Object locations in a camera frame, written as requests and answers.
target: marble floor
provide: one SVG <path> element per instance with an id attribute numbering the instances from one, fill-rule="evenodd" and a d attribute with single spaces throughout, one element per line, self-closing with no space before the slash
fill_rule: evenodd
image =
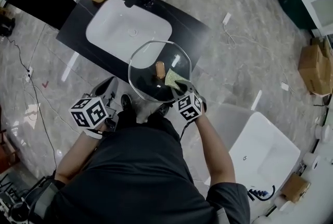
<path id="1" fill-rule="evenodd" d="M 310 34 L 291 22 L 277 0 L 164 1 L 212 29 L 211 43 L 194 68 L 193 83 L 208 101 L 207 115 L 213 124 L 217 126 L 219 122 L 221 104 L 250 108 L 262 90 L 257 110 L 302 153 L 308 151 L 314 143 L 315 119 L 323 113 L 320 107 L 313 107 L 318 98 L 308 93 L 297 71 L 301 48 L 308 45 Z M 50 140 L 59 155 L 65 154 L 78 137 L 78 129 L 68 113 L 69 105 L 110 73 L 58 42 L 53 28 L 18 9 L 12 8 L 12 11 L 16 14 L 17 26 L 10 39 L 20 46 L 22 62 L 34 69 L 32 79 L 38 87 Z M 234 37 L 236 45 L 228 44 L 223 30 L 222 20 L 227 12 L 232 14 L 226 26 L 228 32 L 242 36 Z M 55 168 L 53 149 L 36 113 L 36 102 L 32 99 L 35 94 L 24 81 L 24 69 L 18 57 L 18 49 L 4 38 L 0 43 L 2 124 L 18 146 L 22 161 L 39 178 L 51 174 Z M 282 90 L 281 82 L 288 83 L 293 91 Z M 119 110 L 124 92 L 133 94 L 130 86 L 121 81 L 114 103 Z M 157 106 L 143 103 L 138 97 L 135 101 L 140 121 Z M 168 118 L 181 132 L 184 122 L 177 114 L 171 111 Z M 196 163 L 200 143 L 196 128 L 190 125 L 182 140 L 184 156 L 197 188 L 205 195 L 208 187 Z M 271 202 L 251 203 L 251 218 L 263 214 L 270 206 Z"/>

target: black countertop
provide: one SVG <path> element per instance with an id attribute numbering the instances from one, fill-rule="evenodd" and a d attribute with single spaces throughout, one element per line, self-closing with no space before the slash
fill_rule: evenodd
<path id="1" fill-rule="evenodd" d="M 90 43 L 86 38 L 86 28 L 102 5 L 103 3 L 95 3 L 91 0 L 80 0 L 59 31 L 57 40 L 116 77 L 128 82 L 128 64 Z M 187 13 L 161 0 L 153 0 L 153 5 L 150 7 L 145 7 L 139 3 L 136 5 L 170 23 L 172 34 L 169 41 L 178 44 L 185 51 L 191 60 L 192 69 L 194 69 L 208 43 L 210 29 Z M 169 68 L 172 68 L 171 62 L 174 60 L 172 56 L 182 55 L 182 53 L 175 46 L 172 48 L 166 46 L 158 60 L 164 62 L 165 71 L 167 72 Z M 173 68 L 173 70 L 184 78 L 188 78 L 188 67 Z M 161 88 L 156 81 L 157 79 L 152 76 L 154 74 L 156 74 L 155 64 L 146 69 L 132 68 L 131 81 L 136 88 L 157 100 L 167 101 L 172 99 L 170 88 Z"/>

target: dark gray shirt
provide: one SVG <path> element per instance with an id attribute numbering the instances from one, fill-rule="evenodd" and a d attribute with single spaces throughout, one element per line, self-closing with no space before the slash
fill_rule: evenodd
<path id="1" fill-rule="evenodd" d="M 106 138 L 85 169 L 55 196 L 48 223 L 213 223 L 224 208 L 231 224 L 249 224 L 247 190 L 235 183 L 198 192 L 169 134 L 136 127 Z"/>

